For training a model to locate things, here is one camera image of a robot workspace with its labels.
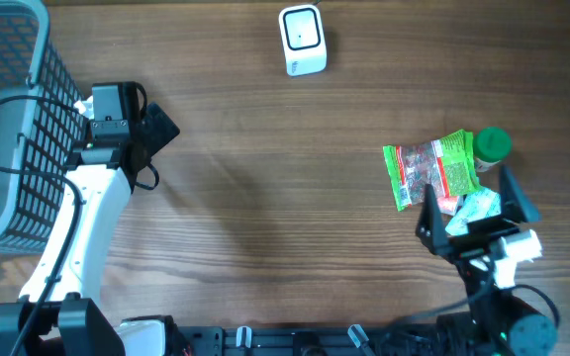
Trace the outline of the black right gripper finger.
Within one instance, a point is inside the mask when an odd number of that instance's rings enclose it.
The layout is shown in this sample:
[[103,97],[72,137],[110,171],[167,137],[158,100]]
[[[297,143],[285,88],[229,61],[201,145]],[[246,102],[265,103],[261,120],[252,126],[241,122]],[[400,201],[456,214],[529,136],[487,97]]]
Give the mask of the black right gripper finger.
[[537,223],[541,213],[526,195],[512,170],[503,165],[499,171],[501,215],[514,223]]
[[431,184],[425,186],[425,198],[416,226],[416,237],[433,255],[447,256],[451,253],[451,244]]

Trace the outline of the pale green wipes packet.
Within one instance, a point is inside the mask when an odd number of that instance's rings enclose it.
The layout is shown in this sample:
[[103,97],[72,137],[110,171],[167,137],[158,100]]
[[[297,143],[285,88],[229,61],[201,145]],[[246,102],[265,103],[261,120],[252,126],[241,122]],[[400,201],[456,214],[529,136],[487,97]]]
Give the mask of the pale green wipes packet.
[[457,236],[468,232],[468,224],[501,213],[500,195],[488,188],[467,195],[463,206],[452,217],[445,230],[449,235]]

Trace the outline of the white red tissue packet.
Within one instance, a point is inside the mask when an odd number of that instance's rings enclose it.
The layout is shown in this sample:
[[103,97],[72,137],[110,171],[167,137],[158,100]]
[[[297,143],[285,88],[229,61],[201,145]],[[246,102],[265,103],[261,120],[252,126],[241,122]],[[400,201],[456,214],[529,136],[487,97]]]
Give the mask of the white red tissue packet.
[[463,201],[462,196],[439,197],[437,204],[442,214],[454,216],[462,207]]

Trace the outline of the green lid spice jar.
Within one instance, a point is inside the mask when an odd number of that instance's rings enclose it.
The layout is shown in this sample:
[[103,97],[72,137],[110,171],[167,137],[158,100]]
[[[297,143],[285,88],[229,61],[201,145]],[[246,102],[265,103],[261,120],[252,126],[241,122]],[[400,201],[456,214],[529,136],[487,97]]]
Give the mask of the green lid spice jar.
[[512,149],[512,139],[507,132],[497,127],[484,128],[473,139],[475,170],[488,171],[507,158]]

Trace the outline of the green snack bag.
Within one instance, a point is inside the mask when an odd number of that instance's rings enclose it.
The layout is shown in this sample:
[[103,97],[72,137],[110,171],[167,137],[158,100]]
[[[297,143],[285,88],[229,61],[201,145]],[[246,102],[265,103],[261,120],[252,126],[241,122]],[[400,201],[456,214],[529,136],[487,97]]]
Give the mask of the green snack bag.
[[397,210],[422,203],[426,185],[437,198],[472,194],[481,188],[474,167],[474,134],[459,130],[408,146],[386,145],[383,155]]

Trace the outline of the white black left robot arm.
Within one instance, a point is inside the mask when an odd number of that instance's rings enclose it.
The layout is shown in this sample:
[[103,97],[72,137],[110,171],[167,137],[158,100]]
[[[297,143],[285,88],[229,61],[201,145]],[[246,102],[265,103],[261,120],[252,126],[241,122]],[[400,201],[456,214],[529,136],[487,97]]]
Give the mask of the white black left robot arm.
[[14,303],[0,304],[0,355],[187,355],[169,315],[112,325],[101,273],[138,173],[180,133],[155,103],[135,121],[95,117],[65,161],[65,185],[40,263]]

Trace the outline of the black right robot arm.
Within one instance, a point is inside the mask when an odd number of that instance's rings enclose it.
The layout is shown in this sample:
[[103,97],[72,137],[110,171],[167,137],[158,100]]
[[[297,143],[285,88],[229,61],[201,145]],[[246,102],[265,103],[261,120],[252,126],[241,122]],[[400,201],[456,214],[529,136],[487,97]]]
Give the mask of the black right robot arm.
[[416,226],[418,237],[427,250],[453,265],[463,281],[466,300],[457,307],[469,312],[447,315],[454,305],[433,314],[448,328],[450,340],[476,355],[548,355],[558,338],[560,315],[555,303],[538,288],[526,285],[549,307],[547,316],[514,295],[517,266],[542,255],[537,233],[522,230],[523,223],[537,223],[541,214],[523,192],[512,171],[503,166],[499,172],[500,212],[467,225],[467,232],[449,235],[434,187],[424,188],[425,199]]

